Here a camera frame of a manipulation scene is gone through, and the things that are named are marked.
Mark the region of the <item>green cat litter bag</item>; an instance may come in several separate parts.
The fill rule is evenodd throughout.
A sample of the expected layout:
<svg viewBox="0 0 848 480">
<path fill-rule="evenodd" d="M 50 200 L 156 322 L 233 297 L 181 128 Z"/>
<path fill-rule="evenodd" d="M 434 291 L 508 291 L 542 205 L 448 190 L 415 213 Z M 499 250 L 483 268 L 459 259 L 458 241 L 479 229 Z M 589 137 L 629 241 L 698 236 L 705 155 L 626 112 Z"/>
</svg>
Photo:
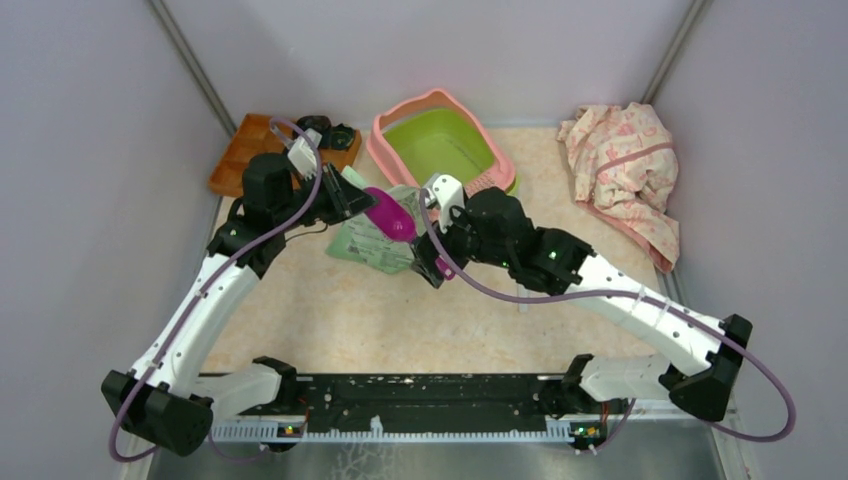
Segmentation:
<svg viewBox="0 0 848 480">
<path fill-rule="evenodd" d="M 414 218 L 417 235 L 422 234 L 425 228 L 418 206 L 419 189 L 397 185 L 387 193 Z M 344 222 L 325 253 L 332 258 L 363 264 L 386 274 L 408 270 L 414 260 L 407 243 L 389 240 L 365 215 Z"/>
</svg>

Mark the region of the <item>purple plastic scoop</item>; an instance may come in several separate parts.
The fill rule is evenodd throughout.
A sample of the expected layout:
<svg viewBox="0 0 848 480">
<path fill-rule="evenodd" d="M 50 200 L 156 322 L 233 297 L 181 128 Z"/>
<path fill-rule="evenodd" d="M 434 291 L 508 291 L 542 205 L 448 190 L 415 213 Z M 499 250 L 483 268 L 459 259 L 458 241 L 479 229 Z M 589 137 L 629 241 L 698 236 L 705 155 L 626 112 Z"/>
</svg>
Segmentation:
<svg viewBox="0 0 848 480">
<path fill-rule="evenodd" d="M 445 242 L 445 234 L 451 226 L 448 228 L 446 233 L 442 233 L 438 228 L 436 221 L 430 222 L 425 225 L 424 234 L 417 235 L 414 218 L 409 213 L 406 213 L 400 204 L 396 200 L 392 199 L 388 193 L 376 187 L 366 187 L 364 190 L 377 199 L 377 205 L 365 212 L 365 215 L 389 240 L 407 243 L 410 248 L 411 243 L 416 238 L 429 238 L 435 248 L 436 242 L 432 239 L 432 237 L 436 238 L 440 242 Z M 450 280 L 452 280 L 454 276 L 455 271 L 451 268 Z"/>
</svg>

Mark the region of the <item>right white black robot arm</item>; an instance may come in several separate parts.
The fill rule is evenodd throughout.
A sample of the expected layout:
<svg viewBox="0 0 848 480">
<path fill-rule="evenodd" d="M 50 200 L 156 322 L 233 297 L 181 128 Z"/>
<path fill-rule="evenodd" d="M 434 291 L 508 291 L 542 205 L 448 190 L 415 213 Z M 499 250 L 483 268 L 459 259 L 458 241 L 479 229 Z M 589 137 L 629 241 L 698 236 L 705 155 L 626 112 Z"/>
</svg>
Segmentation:
<svg viewBox="0 0 848 480">
<path fill-rule="evenodd" d="M 434 287 L 470 261 L 503 267 L 539 299 L 566 295 L 654 348 L 644 357 L 575 357 L 563 379 L 569 408 L 588 412 L 613 399 L 668 399 L 700 420 L 724 419 L 753 331 L 748 319 L 687 310 L 587 242 L 534 225 L 520 201 L 496 187 L 471 198 L 462 187 L 428 187 L 423 197 L 425 206 L 439 210 L 416 245 Z"/>
</svg>

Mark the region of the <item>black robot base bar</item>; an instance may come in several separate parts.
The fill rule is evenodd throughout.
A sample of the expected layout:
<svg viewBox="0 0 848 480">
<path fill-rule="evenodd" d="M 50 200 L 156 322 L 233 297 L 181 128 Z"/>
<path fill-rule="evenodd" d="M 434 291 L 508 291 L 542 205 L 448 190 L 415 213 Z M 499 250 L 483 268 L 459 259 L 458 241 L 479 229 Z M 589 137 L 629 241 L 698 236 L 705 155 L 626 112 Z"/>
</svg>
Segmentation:
<svg viewBox="0 0 848 480">
<path fill-rule="evenodd" d="M 310 433 L 539 433 L 568 416 L 600 420 L 627 408 L 598 402 L 560 374 L 303 374 L 248 416 L 307 420 Z"/>
</svg>

